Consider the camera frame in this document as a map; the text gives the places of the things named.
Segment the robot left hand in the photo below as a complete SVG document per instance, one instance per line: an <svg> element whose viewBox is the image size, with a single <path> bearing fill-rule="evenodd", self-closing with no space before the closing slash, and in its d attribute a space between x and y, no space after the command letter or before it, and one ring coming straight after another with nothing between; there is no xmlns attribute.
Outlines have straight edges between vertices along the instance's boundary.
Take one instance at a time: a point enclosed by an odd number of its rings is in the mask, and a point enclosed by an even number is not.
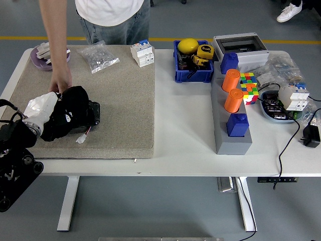
<svg viewBox="0 0 321 241"><path fill-rule="evenodd" d="M48 122L58 100L57 93L49 92L29 101L24 111L24 122L43 126Z"/></svg>

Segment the person's right hand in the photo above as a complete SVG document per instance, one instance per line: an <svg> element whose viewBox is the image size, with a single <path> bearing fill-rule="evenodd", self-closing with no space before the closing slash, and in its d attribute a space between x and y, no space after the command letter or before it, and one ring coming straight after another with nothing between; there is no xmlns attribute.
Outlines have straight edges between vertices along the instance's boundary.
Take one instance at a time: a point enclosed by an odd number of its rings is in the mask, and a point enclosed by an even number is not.
<svg viewBox="0 0 321 241"><path fill-rule="evenodd" d="M68 65L53 68L49 92L62 93L72 86L72 75Z"/></svg>

